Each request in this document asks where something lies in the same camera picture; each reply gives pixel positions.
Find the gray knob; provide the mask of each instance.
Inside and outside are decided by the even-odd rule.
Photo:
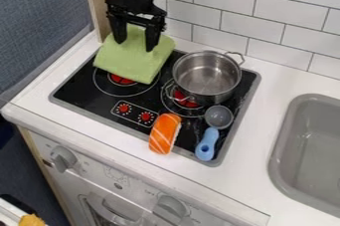
[[[51,160],[60,173],[64,173],[68,168],[74,167],[78,161],[71,151],[62,146],[56,146],[51,151]]]
[[[186,207],[177,199],[170,196],[159,198],[153,213],[163,220],[176,226],[193,226],[190,217],[187,216]]]

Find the gray sink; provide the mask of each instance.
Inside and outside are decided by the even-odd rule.
[[[268,172],[286,196],[340,217],[340,101],[320,95],[293,100]]]

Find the orange toy food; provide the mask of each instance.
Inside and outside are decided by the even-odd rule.
[[[35,214],[25,215],[21,218],[19,226],[45,226],[45,222]]]
[[[150,150],[169,154],[181,128],[182,119],[173,113],[164,113],[153,126],[149,137]]]

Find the yellow-green sponge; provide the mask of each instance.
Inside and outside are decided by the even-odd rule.
[[[110,34],[97,53],[93,65],[120,77],[149,85],[175,48],[175,42],[161,35],[158,46],[147,53],[144,31],[127,27],[127,39],[117,44]]]

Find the silver pot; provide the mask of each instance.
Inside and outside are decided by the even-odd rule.
[[[226,101],[242,79],[239,64],[229,55],[240,53],[227,52],[221,54],[214,51],[203,51],[187,54],[177,60],[172,75],[174,86],[186,96],[183,100],[173,98],[166,88],[167,96],[176,101],[188,100],[202,106],[220,104]]]

